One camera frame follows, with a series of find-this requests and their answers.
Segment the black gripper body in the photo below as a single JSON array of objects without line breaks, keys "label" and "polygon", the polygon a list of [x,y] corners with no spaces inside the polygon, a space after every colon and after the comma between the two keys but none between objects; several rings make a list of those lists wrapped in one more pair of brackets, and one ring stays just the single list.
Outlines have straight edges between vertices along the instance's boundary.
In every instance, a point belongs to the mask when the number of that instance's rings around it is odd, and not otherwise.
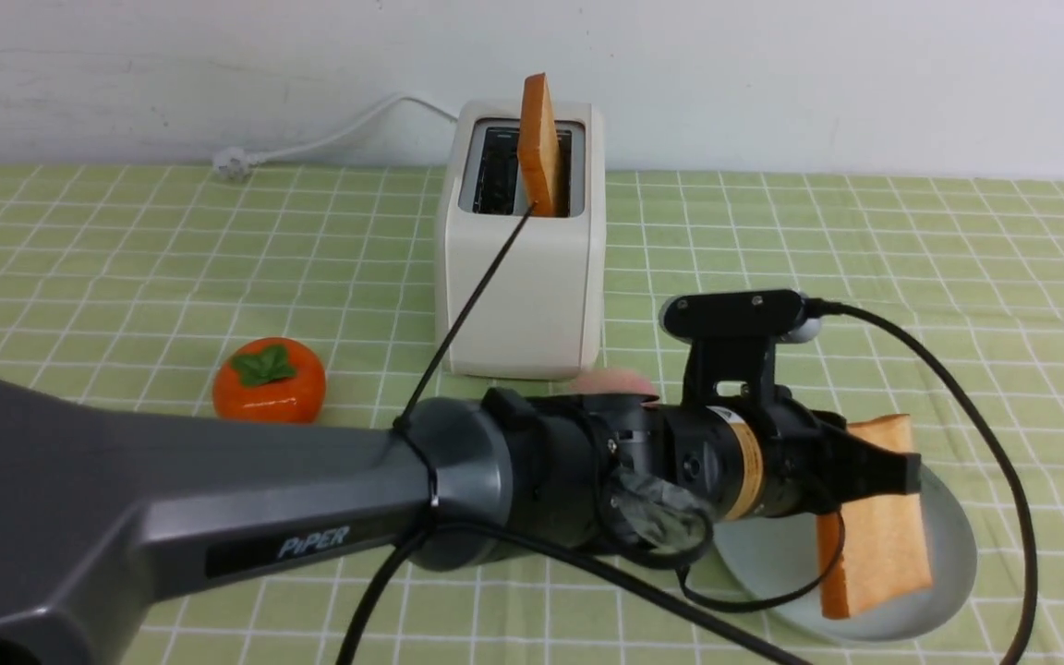
[{"label": "black gripper body", "polygon": [[850,500],[839,414],[784,395],[758,404],[661,408],[663,476],[712,509],[713,519],[828,514]]}]

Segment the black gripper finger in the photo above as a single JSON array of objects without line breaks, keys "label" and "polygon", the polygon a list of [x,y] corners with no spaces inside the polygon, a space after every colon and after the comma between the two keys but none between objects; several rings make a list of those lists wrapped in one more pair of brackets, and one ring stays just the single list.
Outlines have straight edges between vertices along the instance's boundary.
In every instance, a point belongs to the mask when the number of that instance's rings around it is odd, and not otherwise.
[{"label": "black gripper finger", "polygon": [[920,492],[922,458],[908,429],[822,429],[818,452],[821,514],[877,496]]}]

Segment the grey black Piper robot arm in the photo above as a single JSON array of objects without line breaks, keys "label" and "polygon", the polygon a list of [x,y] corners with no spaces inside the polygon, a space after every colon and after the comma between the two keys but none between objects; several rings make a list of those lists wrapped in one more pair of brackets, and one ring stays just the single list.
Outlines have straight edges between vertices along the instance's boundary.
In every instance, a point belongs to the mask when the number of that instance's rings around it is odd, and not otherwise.
[{"label": "grey black Piper robot arm", "polygon": [[118,664],[156,603],[477,519],[669,569],[720,519],[916,496],[786,393],[431,397],[395,429],[106,411],[0,380],[0,664]]}]

